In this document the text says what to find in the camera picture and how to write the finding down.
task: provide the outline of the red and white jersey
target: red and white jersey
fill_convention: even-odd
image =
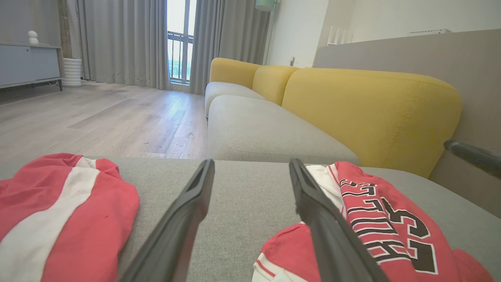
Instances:
[[[331,200],[340,191],[336,206],[391,281],[493,281],[473,257],[451,250],[436,223],[389,182],[347,162],[326,171],[332,181],[321,180],[322,190],[334,191]],[[320,282],[309,227],[296,224],[267,241],[254,269],[254,282]]]
[[[116,281],[139,207],[109,160],[54,154],[0,181],[0,281]]]

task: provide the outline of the white planter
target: white planter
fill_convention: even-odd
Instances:
[[[82,59],[63,58],[65,78],[62,79],[64,87],[82,86]]]

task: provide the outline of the gray cabinet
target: gray cabinet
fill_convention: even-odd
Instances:
[[[0,43],[0,88],[61,79],[60,51],[56,46]]]

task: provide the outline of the gray curtain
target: gray curtain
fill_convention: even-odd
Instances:
[[[204,94],[210,63],[221,57],[261,64],[270,13],[255,0],[198,0],[193,35],[190,92]]]
[[[78,0],[82,76],[170,89],[165,0]]]

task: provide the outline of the white stripe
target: white stripe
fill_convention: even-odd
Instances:
[[[330,165],[337,177],[336,166]],[[313,176],[320,189],[331,200],[331,202],[340,210],[344,206],[343,197],[341,196],[341,188],[339,183],[336,183],[332,175],[329,173],[329,167],[320,165],[306,166],[308,172]]]
[[[273,276],[264,271],[257,262],[254,262],[253,267],[252,282],[269,282],[273,280]]]
[[[56,202],[22,220],[0,242],[0,281],[38,282],[59,233],[91,195],[99,171],[74,167]]]
[[[82,167],[82,168],[96,168],[96,160],[91,160],[85,157],[81,157],[75,167]]]
[[[269,271],[271,271],[275,275],[279,274],[280,271],[283,270],[287,274],[288,278],[290,280],[292,280],[293,282],[308,282],[308,281],[304,280],[303,278],[297,276],[296,274],[294,274],[286,269],[283,269],[280,266],[272,263],[271,261],[269,261],[266,258],[264,253],[259,254],[258,260],[261,262],[263,267],[266,267],[266,269],[268,269]],[[270,280],[273,279],[273,277],[271,275],[269,275],[266,271],[261,269],[261,267],[259,266],[259,264],[257,262],[254,263],[254,271],[259,271],[261,274],[263,274],[265,277],[269,278]]]
[[[277,273],[277,275],[275,275],[275,278],[273,278],[272,282],[294,282],[288,275],[288,272],[287,270],[283,269],[279,271],[279,273]]]
[[[336,179],[339,180],[338,169],[336,168],[336,163],[333,163],[333,164],[329,165],[328,167],[331,167],[332,173],[334,173],[334,177],[336,177]],[[332,178],[332,181],[334,181],[334,183],[336,183],[336,185],[339,186],[339,183],[336,182],[336,179]]]

